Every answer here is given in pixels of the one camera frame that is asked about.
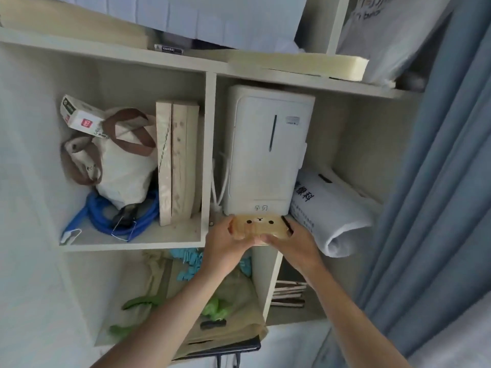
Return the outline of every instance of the person's left hand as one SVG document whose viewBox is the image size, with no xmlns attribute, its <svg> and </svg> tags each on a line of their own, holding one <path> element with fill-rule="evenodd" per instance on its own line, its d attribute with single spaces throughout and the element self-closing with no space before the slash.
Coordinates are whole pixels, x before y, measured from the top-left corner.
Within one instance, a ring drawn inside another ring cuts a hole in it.
<svg viewBox="0 0 491 368">
<path fill-rule="evenodd" d="M 236 240 L 228 227 L 233 215 L 225 217 L 214 225 L 206 235 L 205 251 L 201 269 L 211 273 L 227 276 L 237 266 L 247 249 L 261 242 L 259 237 Z"/>
</svg>

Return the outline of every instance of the brown bag handle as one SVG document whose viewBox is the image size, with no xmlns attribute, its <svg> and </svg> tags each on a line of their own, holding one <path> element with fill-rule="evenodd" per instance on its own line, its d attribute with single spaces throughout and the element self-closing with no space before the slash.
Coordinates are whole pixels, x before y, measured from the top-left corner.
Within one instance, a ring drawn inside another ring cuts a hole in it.
<svg viewBox="0 0 491 368">
<path fill-rule="evenodd" d="M 156 144 L 153 138 L 148 133 L 147 129 L 141 127 L 132 130 L 132 133 L 138 138 L 138 140 L 141 142 L 141 145 L 139 145 L 138 143 L 123 141 L 122 139 L 116 138 L 116 123 L 118 123 L 119 121 L 135 119 L 138 116 L 141 116 L 148 120 L 147 115 L 145 115 L 142 111 L 137 110 L 136 108 L 125 108 L 119 110 L 113 116 L 110 116 L 103 121 L 102 129 L 104 130 L 104 133 L 106 133 L 115 144 L 117 144 L 126 152 L 140 156 L 149 156 L 156 148 Z"/>
<path fill-rule="evenodd" d="M 71 179 L 75 181 L 75 183 L 78 183 L 79 185 L 84 185 L 84 186 L 93 186 L 93 185 L 98 185 L 101 183 L 102 180 L 102 161 L 101 161 L 101 154 L 99 153 L 99 150 L 95 144 L 90 141 L 87 143 L 87 145 L 77 152 L 80 151 L 85 151 L 87 155 L 92 159 L 94 164 L 99 168 L 99 177 L 97 179 L 91 179 L 85 170 L 83 169 L 83 172 L 78 168 L 77 164 L 72 160 L 70 154 L 68 151 L 66 151 L 65 148 L 66 142 L 61 145 L 61 163 L 67 172 L 67 174 L 70 176 Z"/>
</svg>

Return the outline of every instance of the cartoon face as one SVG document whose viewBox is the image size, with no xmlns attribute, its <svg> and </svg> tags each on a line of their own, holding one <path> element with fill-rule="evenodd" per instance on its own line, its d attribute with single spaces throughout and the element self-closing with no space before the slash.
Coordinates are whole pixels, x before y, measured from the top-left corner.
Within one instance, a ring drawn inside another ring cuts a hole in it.
<svg viewBox="0 0 491 368">
<path fill-rule="evenodd" d="M 229 231 L 237 240 L 261 234 L 271 234 L 280 239 L 289 237 L 288 227 L 279 215 L 237 215 L 230 223 Z"/>
</svg>

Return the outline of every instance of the green label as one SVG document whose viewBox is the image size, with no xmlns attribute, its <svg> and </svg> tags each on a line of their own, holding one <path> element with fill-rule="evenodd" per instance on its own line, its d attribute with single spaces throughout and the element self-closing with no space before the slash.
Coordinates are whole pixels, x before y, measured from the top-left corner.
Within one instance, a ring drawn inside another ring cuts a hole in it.
<svg viewBox="0 0 491 368">
<path fill-rule="evenodd" d="M 63 99 L 63 105 L 68 111 L 68 113 L 70 115 L 73 115 L 73 113 L 75 112 L 75 107 L 70 103 L 70 101 L 67 98 Z"/>
</svg>

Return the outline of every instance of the person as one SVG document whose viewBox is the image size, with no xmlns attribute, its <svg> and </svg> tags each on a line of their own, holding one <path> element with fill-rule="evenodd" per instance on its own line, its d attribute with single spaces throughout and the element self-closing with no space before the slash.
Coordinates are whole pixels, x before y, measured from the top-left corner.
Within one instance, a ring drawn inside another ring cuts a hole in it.
<svg viewBox="0 0 491 368">
<path fill-rule="evenodd" d="M 410 368 L 336 283 L 307 229 L 290 219 L 293 234 L 287 240 L 272 235 L 235 240 L 228 230 L 232 219 L 229 216 L 210 229 L 201 268 L 188 284 L 92 368 L 167 367 L 218 285 L 238 265 L 245 251 L 260 240 L 277 248 L 315 290 L 350 368 Z"/>
</svg>

